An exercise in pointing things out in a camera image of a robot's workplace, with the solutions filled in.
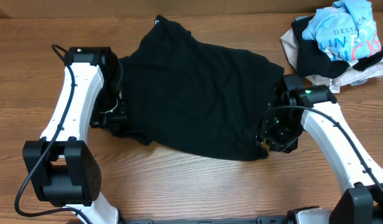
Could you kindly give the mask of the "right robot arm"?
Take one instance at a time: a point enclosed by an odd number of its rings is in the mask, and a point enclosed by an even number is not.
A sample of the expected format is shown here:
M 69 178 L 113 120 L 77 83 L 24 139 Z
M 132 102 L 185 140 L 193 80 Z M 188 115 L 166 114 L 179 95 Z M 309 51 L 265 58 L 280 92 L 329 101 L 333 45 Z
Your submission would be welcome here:
M 306 131 L 330 164 L 341 198 L 332 210 L 303 207 L 286 215 L 258 217 L 257 223 L 383 223 L 383 168 L 348 126 L 326 85 L 306 87 L 298 75 L 275 85 L 277 100 L 268 106 L 257 134 L 269 151 L 289 153 Z

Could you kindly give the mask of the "black polo shirt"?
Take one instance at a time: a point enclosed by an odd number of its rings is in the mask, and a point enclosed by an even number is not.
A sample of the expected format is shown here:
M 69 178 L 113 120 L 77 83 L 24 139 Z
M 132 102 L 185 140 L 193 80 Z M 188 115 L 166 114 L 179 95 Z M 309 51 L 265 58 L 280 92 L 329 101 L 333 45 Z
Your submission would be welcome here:
M 216 159 L 268 156 L 256 137 L 283 67 L 248 50 L 199 42 L 163 16 L 120 62 L 128 119 L 116 136 Z

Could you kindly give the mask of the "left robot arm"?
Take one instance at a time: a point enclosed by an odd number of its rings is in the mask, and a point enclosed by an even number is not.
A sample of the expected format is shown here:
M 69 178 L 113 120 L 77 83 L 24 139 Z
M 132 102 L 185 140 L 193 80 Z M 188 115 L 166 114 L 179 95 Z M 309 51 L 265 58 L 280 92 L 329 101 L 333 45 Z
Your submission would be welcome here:
M 101 192 L 102 173 L 87 146 L 89 128 L 114 132 L 128 118 L 123 66 L 109 47 L 52 49 L 64 63 L 64 84 L 39 140 L 24 144 L 29 174 L 14 208 L 24 217 L 72 212 L 82 223 L 124 223 Z

